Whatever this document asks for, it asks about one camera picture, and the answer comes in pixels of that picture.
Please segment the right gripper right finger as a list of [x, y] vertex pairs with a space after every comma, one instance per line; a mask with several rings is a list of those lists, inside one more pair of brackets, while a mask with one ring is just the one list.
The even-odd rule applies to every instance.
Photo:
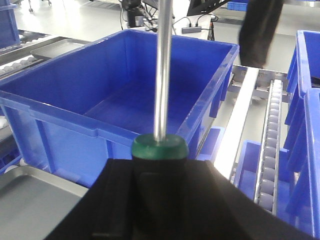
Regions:
[[311, 240], [273, 216], [222, 176], [210, 161], [185, 163], [186, 240]]

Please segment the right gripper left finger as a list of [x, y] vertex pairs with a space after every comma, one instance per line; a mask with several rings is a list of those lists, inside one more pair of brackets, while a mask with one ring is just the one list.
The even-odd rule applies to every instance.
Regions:
[[133, 161], [110, 158], [94, 184], [46, 239], [130, 240], [133, 202]]

